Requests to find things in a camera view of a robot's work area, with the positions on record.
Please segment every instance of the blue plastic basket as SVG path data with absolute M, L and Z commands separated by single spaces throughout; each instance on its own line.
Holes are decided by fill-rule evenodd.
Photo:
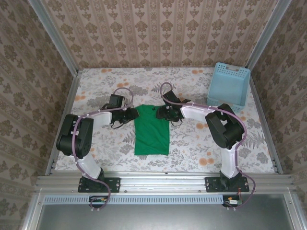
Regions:
M 207 105 L 228 104 L 234 112 L 240 112 L 246 104 L 250 70 L 216 63 L 209 88 Z

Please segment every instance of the damask wallpaper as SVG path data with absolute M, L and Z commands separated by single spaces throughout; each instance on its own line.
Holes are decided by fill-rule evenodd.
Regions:
M 0 1 L 0 229 L 22 223 L 72 76 L 26 0 Z
M 252 71 L 285 173 L 307 214 L 307 1 L 293 0 Z
M 277 0 L 42 0 L 79 68 L 244 66 Z

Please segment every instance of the vented panel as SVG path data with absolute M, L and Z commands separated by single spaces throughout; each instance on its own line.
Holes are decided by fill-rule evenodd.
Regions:
M 89 195 L 47 195 L 44 205 L 89 204 Z M 222 195 L 115 195 L 111 205 L 190 205 L 222 204 Z

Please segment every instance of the green t-shirt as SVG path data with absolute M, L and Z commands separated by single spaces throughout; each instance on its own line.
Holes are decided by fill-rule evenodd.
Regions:
M 134 155 L 168 155 L 169 124 L 165 119 L 156 118 L 158 106 L 140 105 L 136 107 L 139 117 L 135 124 Z

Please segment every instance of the floral tablecloth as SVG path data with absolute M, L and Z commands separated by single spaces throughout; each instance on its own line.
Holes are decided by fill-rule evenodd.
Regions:
M 118 87 L 135 94 L 134 107 L 141 104 L 163 105 L 160 85 L 167 81 L 174 93 L 206 104 L 214 68 L 139 68 L 84 69 L 71 113 L 82 115 L 102 107 Z M 245 172 L 274 172 L 255 102 L 249 88 L 247 106 L 238 115 L 248 128 L 248 138 L 239 148 L 239 167 Z M 127 99 L 127 91 L 118 91 Z M 93 133 L 90 153 L 104 171 L 126 172 L 218 172 L 221 152 L 207 124 L 184 119 L 170 128 L 169 155 L 134 156 L 135 128 L 131 121 L 119 129 L 110 126 Z M 73 161 L 59 154 L 56 170 L 77 170 Z

